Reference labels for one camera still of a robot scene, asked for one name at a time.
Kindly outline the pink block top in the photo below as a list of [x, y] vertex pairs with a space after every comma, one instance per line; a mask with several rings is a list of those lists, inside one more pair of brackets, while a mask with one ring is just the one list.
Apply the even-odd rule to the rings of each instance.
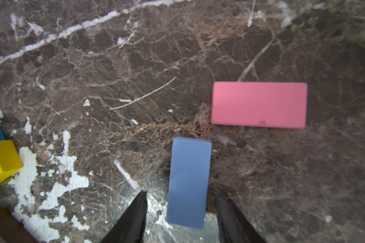
[[303, 129], [308, 85], [277, 82], [215, 82], [214, 125]]

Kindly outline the blue block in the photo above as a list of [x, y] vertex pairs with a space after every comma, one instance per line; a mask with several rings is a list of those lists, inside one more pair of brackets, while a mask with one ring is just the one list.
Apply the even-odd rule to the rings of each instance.
[[173, 140], [166, 221], [203, 229], [212, 143], [176, 137]]

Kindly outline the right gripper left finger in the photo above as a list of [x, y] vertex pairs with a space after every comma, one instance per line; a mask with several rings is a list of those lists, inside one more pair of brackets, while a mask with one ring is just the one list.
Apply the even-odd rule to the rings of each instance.
[[141, 191], [101, 243], [143, 243], [147, 211], [147, 193]]

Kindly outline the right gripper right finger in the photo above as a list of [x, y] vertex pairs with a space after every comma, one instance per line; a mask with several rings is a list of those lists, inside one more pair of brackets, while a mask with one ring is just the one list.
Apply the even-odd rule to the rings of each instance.
[[266, 242], [224, 192], [217, 196], [217, 220], [221, 243]]

